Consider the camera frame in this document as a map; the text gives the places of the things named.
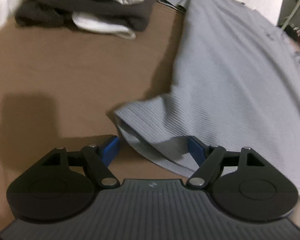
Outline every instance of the metal pin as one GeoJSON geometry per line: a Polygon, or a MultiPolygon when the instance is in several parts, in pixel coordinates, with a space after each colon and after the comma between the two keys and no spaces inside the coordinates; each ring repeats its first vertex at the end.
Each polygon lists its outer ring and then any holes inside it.
{"type": "Polygon", "coordinates": [[[204,184],[204,179],[198,178],[198,177],[191,178],[191,179],[189,179],[189,183],[193,186],[200,187],[204,184]]]}
{"type": "Polygon", "coordinates": [[[104,178],[101,180],[101,183],[105,186],[114,186],[117,184],[117,180],[115,178],[104,178]]]}

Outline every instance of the gray plastic base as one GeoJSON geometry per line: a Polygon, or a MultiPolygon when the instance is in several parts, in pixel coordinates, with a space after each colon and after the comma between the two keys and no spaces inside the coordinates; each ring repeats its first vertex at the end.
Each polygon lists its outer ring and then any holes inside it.
{"type": "Polygon", "coordinates": [[[300,240],[287,218],[252,224],[218,210],[207,194],[180,180],[126,179],[103,190],[81,214],[54,224],[16,220],[4,240],[300,240]]]}

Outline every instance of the logo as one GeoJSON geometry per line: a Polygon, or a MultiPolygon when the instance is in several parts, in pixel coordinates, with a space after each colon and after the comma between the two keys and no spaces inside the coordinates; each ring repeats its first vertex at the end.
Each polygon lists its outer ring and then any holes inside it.
{"type": "Polygon", "coordinates": [[[149,186],[152,187],[152,188],[156,187],[157,185],[158,184],[156,184],[155,182],[152,182],[152,183],[149,184],[149,186]]]}

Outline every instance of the round black pad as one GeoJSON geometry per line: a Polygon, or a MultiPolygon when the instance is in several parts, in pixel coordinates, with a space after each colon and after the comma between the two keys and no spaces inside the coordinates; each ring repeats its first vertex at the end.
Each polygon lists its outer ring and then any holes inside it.
{"type": "Polygon", "coordinates": [[[92,182],[61,165],[35,164],[7,190],[7,200],[16,218],[45,223],[81,212],[93,198],[92,182]]]}
{"type": "Polygon", "coordinates": [[[276,169],[263,171],[238,169],[222,176],[213,184],[213,200],[228,214],[248,221],[265,222],[286,216],[298,201],[295,186],[276,169]]]}

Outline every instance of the black clamp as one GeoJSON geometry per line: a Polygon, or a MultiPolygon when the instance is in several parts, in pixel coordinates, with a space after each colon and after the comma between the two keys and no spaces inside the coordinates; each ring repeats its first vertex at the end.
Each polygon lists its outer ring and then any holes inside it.
{"type": "Polygon", "coordinates": [[[119,153],[119,138],[79,152],[57,147],[15,179],[7,200],[15,217],[28,221],[56,221],[85,209],[103,189],[116,188],[118,179],[107,168],[119,153]],[[83,168],[84,175],[70,166],[83,168]]]}
{"type": "Polygon", "coordinates": [[[190,136],[188,150],[200,167],[186,185],[208,191],[230,215],[250,221],[276,220],[289,214],[298,201],[296,187],[250,147],[228,152],[190,136]],[[227,166],[238,169],[221,176],[227,166]]]}

